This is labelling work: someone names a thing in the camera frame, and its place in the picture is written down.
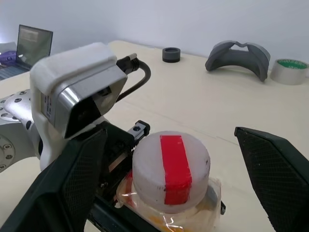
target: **laptop screen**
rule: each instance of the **laptop screen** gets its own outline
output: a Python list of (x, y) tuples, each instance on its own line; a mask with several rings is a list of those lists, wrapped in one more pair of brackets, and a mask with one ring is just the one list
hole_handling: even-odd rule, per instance
[(16, 63), (31, 69), (40, 59), (50, 55), (53, 32), (19, 25)]

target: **beige table surface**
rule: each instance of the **beige table surface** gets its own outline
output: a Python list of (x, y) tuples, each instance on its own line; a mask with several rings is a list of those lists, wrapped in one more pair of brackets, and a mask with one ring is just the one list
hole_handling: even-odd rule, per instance
[[(162, 61), (160, 49), (115, 41), (110, 47), (122, 58), (137, 53), (151, 70), (150, 81), (117, 103), (106, 117), (128, 130), (139, 119), (151, 132), (176, 130), (200, 139), (211, 156), (211, 176), (222, 182), (227, 211), (220, 232), (273, 232), (249, 181), (237, 140), (236, 126), (267, 131), (288, 139), (309, 157), (309, 80), (285, 86), (261, 83), (247, 70), (223, 68), (207, 73), (206, 59), (182, 54), (178, 63)], [(125, 89), (143, 76), (129, 75)], [(0, 98), (29, 88), (28, 73), (0, 81)], [(39, 174), (36, 158), (22, 160), (0, 174), (0, 225)], [(87, 223), (86, 232), (97, 231)]]

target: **green label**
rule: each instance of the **green label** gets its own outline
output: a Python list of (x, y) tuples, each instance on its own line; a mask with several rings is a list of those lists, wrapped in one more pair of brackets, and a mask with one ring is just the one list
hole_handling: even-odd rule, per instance
[(277, 63), (289, 69), (306, 69), (308, 67), (306, 63), (293, 59), (280, 59)]

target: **white wall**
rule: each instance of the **white wall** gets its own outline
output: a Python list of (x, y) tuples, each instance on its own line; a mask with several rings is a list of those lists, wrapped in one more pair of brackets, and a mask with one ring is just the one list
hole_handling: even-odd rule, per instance
[(0, 0), (0, 42), (19, 24), (54, 31), (52, 53), (121, 39), (208, 56), (223, 40), (309, 62), (309, 0)]

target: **white tape roll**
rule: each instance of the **white tape roll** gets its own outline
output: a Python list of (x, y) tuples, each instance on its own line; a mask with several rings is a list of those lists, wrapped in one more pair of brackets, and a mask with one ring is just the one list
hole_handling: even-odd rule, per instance
[(278, 83), (296, 86), (303, 83), (309, 65), (293, 59), (278, 59), (270, 73), (270, 78)]

